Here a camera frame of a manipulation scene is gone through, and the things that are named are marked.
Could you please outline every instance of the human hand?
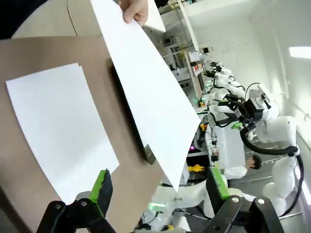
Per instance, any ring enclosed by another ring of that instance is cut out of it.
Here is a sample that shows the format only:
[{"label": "human hand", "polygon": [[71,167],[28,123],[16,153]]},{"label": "human hand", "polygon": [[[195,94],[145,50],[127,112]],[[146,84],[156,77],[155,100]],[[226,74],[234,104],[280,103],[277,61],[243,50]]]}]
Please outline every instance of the human hand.
[{"label": "human hand", "polygon": [[120,0],[118,5],[123,10],[123,18],[126,23],[132,19],[143,26],[148,18],[148,0]]}]

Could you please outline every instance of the yellow object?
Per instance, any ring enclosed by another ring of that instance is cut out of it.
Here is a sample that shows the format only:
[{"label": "yellow object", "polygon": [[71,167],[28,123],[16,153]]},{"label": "yellow object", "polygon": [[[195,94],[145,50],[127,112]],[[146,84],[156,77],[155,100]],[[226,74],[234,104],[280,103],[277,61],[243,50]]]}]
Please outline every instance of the yellow object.
[{"label": "yellow object", "polygon": [[194,166],[188,166],[188,170],[189,170],[189,171],[195,171],[195,172],[204,171],[204,170],[205,170],[205,167],[196,164],[196,165],[194,165]]}]

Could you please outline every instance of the brown table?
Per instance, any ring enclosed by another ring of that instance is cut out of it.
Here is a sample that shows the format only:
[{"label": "brown table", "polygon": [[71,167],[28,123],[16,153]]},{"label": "brown table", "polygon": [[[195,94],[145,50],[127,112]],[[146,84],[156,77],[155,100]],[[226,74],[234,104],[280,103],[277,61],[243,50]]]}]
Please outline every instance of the brown table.
[{"label": "brown table", "polygon": [[147,164],[139,152],[122,108],[124,103],[110,75],[112,62],[101,37],[0,41],[0,187],[10,206],[34,232],[48,203],[59,200],[21,131],[5,81],[72,63],[83,68],[120,162],[112,173],[114,190],[106,217],[117,232],[128,233],[146,209],[163,172],[157,162]]}]

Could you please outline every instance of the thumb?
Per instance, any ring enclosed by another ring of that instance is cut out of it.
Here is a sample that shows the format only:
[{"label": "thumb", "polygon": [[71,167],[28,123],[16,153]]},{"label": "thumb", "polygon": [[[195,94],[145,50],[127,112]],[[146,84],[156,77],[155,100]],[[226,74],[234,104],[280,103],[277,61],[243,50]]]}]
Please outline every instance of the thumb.
[{"label": "thumb", "polygon": [[138,11],[137,7],[138,5],[134,3],[124,11],[123,18],[126,23],[130,23],[132,21],[134,15]]}]

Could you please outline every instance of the screw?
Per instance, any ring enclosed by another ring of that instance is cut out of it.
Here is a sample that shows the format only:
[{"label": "screw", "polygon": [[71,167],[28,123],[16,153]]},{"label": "screw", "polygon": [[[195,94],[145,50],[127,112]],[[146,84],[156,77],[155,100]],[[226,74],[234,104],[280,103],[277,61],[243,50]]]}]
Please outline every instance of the screw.
[{"label": "screw", "polygon": [[239,199],[238,198],[232,198],[233,202],[238,203]]},{"label": "screw", "polygon": [[263,205],[264,204],[264,200],[263,199],[258,199],[258,203]]}]

